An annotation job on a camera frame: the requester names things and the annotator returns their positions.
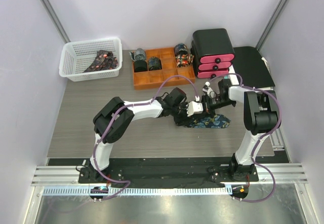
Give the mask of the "blue snail pattern tie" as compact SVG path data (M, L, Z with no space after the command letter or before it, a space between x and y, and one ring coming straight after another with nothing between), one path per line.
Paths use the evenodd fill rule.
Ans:
M206 116L201 119L194 119L190 123L184 125L185 128L212 128L224 129L231 123L231 120L222 114L215 114L214 116Z

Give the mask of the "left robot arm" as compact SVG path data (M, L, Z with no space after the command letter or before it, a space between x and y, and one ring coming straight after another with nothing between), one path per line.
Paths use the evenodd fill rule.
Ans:
M93 118L95 148L91 156L90 177L97 183L107 179L110 154L113 144L120 140L130 123L145 118L161 118L184 113L186 93L180 88L173 89L163 96L144 101L124 101L112 98Z

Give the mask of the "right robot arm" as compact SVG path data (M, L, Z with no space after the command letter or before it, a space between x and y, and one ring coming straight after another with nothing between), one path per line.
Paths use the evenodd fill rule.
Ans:
M274 90L262 90L244 85L233 85L230 79L218 82L216 98L207 99L207 109L215 109L237 102L244 106L245 135L228 166L215 167L219 181L245 181L256 172L256 154L266 138L281 125L281 109Z

